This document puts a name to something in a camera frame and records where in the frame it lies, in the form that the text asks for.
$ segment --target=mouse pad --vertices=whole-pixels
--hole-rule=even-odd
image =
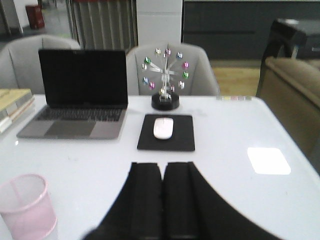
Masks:
[[[166,140],[154,136],[154,124],[157,118],[172,118],[172,137]],[[137,145],[139,150],[183,151],[195,150],[194,125],[191,115],[146,114]]]

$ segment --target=gray chair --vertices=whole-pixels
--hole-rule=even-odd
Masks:
[[[183,53],[183,58],[177,61],[171,70],[181,73],[181,75],[173,75],[170,79],[175,86],[175,92],[178,95],[193,96],[217,96],[219,95],[219,85],[215,74],[212,70],[206,52],[199,46],[186,43],[154,43],[134,47],[126,55],[127,81],[129,95],[153,95],[159,91],[162,85],[161,74],[153,71],[143,71],[142,64],[144,59],[149,57],[151,62],[162,67],[163,54],[160,56],[155,54],[155,49],[163,51],[166,48],[171,49],[169,64],[176,59],[178,52]],[[182,63],[188,62],[189,78],[184,80],[184,89],[178,88],[178,82],[182,78]],[[147,77],[151,82],[155,82],[156,87],[150,90],[143,83],[143,78]]]
[[[27,88],[33,94],[44,94],[38,50],[79,48],[73,39],[46,34],[9,42],[0,51],[0,88]]]

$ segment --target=table surface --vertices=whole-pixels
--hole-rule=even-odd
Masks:
[[[252,100],[181,96],[166,114],[193,117],[195,151],[137,150],[145,114],[161,114],[151,97],[130,96],[118,139],[23,139],[16,134],[45,104],[35,96],[30,108],[0,135],[0,184],[26,173],[48,180],[58,218],[59,240],[80,240],[96,227],[121,190],[131,162],[194,162],[209,184],[251,221],[285,240],[320,236],[320,178],[265,105]],[[258,174],[248,148],[276,148],[289,174]],[[0,219],[0,239],[10,233]]]

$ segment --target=notebook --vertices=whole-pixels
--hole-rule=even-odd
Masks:
[[[41,49],[45,106],[20,138],[114,139],[128,106],[122,50]]]

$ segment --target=book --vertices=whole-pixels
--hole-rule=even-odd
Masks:
[[[0,88],[0,134],[32,105],[33,101],[30,89]]]

